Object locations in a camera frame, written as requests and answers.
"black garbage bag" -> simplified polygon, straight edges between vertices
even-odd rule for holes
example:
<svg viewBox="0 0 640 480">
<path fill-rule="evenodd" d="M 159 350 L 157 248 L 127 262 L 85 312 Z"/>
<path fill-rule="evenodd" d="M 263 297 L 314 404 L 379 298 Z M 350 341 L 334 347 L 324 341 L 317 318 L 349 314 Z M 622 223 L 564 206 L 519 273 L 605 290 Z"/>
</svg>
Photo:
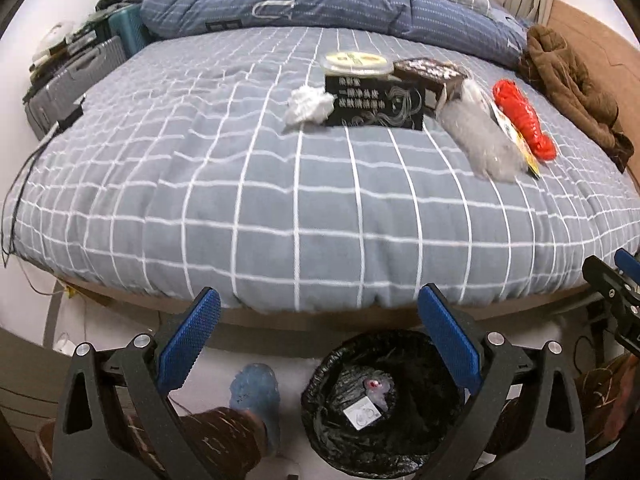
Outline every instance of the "black garbage bag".
<svg viewBox="0 0 640 480">
<path fill-rule="evenodd" d="M 388 382 L 387 409 L 358 431 L 343 410 L 366 396 L 371 378 Z M 363 478 L 398 478 L 424 465 L 463 403 L 428 336 L 384 330 L 356 336 L 322 361 L 302 393 L 302 423 L 311 447 L 332 467 Z"/>
</svg>

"brown packaging box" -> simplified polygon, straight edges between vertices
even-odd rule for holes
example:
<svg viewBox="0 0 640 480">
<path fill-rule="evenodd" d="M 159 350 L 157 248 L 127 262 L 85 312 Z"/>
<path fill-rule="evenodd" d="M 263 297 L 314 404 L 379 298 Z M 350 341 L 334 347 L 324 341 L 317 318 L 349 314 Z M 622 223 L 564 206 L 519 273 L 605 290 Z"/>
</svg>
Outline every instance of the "brown packaging box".
<svg viewBox="0 0 640 480">
<path fill-rule="evenodd" d="M 396 61 L 394 75 L 403 80 L 417 80 L 424 86 L 424 107 L 430 114 L 457 95 L 466 79 L 466 74 L 454 65 L 428 57 Z"/>
</svg>

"paper tag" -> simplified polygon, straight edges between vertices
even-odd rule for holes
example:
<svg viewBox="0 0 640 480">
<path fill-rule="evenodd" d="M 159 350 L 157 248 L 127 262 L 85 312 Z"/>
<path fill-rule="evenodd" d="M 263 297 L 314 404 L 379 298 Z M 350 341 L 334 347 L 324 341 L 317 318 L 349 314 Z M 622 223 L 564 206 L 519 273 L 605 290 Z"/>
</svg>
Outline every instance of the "paper tag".
<svg viewBox="0 0 640 480">
<path fill-rule="evenodd" d="M 524 155 L 531 174 L 535 178 L 540 178 L 540 167 L 538 166 L 538 161 L 533 153 L 531 153 L 527 141 L 524 140 L 522 134 L 515 126 L 513 126 L 511 120 L 502 112 L 502 110 L 500 110 L 500 108 L 498 108 L 498 105 L 495 102 L 489 100 L 489 104 L 491 105 L 494 120 L 498 123 L 498 126 L 500 126 L 500 129 L 504 134 L 516 144 L 522 155 Z"/>
<path fill-rule="evenodd" d="M 349 406 L 343 411 L 353 427 L 360 431 L 378 420 L 382 415 L 375 407 L 369 397 L 362 397 L 360 400 Z"/>
</svg>

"blue gripper pad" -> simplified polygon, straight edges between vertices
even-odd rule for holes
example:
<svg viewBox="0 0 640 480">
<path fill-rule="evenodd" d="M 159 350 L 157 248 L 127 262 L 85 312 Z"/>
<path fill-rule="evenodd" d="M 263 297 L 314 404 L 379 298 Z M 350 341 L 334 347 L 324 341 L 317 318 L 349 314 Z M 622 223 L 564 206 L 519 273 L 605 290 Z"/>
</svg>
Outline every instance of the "blue gripper pad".
<svg viewBox="0 0 640 480">
<path fill-rule="evenodd" d="M 618 249 L 613 260 L 617 268 L 640 285 L 640 262 L 624 249 Z"/>
<path fill-rule="evenodd" d="M 418 294 L 418 314 L 456 385 L 471 395 L 478 393 L 482 385 L 478 352 L 429 286 Z"/>
<path fill-rule="evenodd" d="M 181 388 L 220 320 L 220 296 L 210 289 L 180 325 L 158 359 L 156 386 L 162 395 Z"/>
</svg>

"clear plastic bag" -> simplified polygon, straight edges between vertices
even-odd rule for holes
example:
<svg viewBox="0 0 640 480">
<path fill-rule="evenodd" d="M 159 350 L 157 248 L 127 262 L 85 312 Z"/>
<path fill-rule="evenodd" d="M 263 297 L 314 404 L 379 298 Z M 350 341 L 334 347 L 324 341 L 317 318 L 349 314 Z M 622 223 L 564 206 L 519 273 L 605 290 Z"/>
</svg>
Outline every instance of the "clear plastic bag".
<svg viewBox="0 0 640 480">
<path fill-rule="evenodd" d="M 491 115 L 491 108 L 489 106 L 488 97 L 480 88 L 480 85 L 473 79 L 465 79 L 462 82 L 462 88 L 460 89 L 460 99 L 465 103 L 476 104 L 482 111 Z"/>
<path fill-rule="evenodd" d="M 518 147 L 478 105 L 450 101 L 440 111 L 438 122 L 465 152 L 478 176 L 515 182 L 516 175 L 527 171 Z"/>
<path fill-rule="evenodd" d="M 390 375 L 384 372 L 376 371 L 367 377 L 364 381 L 364 389 L 367 392 L 367 397 L 383 412 L 388 412 L 389 407 L 386 405 L 385 394 L 391 389 L 393 379 Z"/>
</svg>

